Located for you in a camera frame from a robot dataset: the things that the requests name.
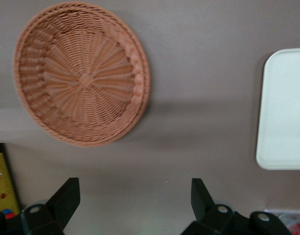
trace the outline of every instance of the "white tray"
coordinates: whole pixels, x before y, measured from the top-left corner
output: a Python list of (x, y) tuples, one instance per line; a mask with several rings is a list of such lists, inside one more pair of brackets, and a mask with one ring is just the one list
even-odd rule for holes
[(300, 48), (280, 50), (265, 64), (256, 161), (300, 169)]

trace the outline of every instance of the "yellow ruler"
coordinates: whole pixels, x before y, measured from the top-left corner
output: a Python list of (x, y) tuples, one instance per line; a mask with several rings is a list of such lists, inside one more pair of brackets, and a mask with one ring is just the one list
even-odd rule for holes
[(20, 213), (18, 200), (8, 171), (3, 147), (0, 145), (0, 212), (7, 215)]

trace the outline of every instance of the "basket center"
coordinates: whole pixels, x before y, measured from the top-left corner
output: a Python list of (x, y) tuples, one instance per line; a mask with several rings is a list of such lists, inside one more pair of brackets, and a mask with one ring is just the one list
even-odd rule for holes
[(79, 78), (79, 82), (84, 88), (88, 88), (93, 82), (93, 77), (87, 73), (83, 73)]

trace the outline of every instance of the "red dot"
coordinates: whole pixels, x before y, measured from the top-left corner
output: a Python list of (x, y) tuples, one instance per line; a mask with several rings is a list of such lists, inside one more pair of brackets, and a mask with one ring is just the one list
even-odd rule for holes
[(15, 217), (15, 214), (12, 213), (12, 212), (5, 215), (5, 219), (10, 219), (10, 218), (13, 218), (13, 217)]

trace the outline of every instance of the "woven basket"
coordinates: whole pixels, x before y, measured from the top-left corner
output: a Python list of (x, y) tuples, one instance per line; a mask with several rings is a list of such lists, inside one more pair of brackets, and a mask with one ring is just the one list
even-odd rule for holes
[(78, 146), (124, 136), (149, 97), (149, 66), (137, 37), (116, 15), (87, 3), (35, 16), (18, 39), (14, 74), (32, 118)]

